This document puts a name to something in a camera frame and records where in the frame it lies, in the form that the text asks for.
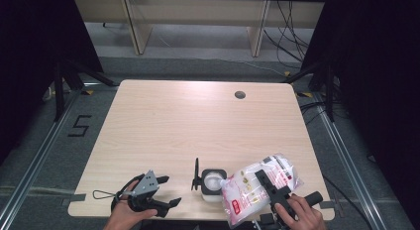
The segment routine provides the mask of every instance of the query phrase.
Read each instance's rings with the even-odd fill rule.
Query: light wood tabletop
[[[245,98],[237,98],[238,91]],[[200,174],[223,169],[230,176],[277,153],[304,182],[296,194],[319,191],[331,199],[289,84],[124,80],[75,191],[86,194],[85,200],[71,202],[68,213],[108,217],[112,198],[94,199],[92,191],[115,193],[153,170],[169,176],[154,199],[182,197],[165,219],[226,220],[222,203],[204,201],[200,189],[191,191],[195,159]],[[325,220],[334,218],[334,209],[320,210]]]

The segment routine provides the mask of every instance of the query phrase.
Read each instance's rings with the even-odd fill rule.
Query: plastic bag
[[[270,202],[265,188],[255,172],[264,170],[271,183],[280,189],[286,185],[293,191],[303,184],[290,161],[282,154],[269,156],[259,163],[249,165],[221,181],[223,205],[231,229],[262,210]]]

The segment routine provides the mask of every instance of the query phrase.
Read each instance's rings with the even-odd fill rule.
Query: red logo on package
[[[241,208],[239,207],[238,201],[236,199],[232,201],[232,206],[234,207],[235,214],[239,214],[241,212]]]

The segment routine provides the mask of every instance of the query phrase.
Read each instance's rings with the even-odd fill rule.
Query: table
[[[237,91],[245,98],[237,98]],[[221,203],[191,191],[195,158],[200,173],[224,169],[229,176],[276,153],[286,155],[304,181],[297,194],[318,190],[330,199],[289,84],[124,80],[75,191],[86,198],[71,202],[68,213],[109,216],[111,199],[94,199],[92,191],[116,192],[153,170],[169,176],[155,199],[182,197],[165,219],[224,221]],[[334,209],[321,211],[324,219],[334,218]]]

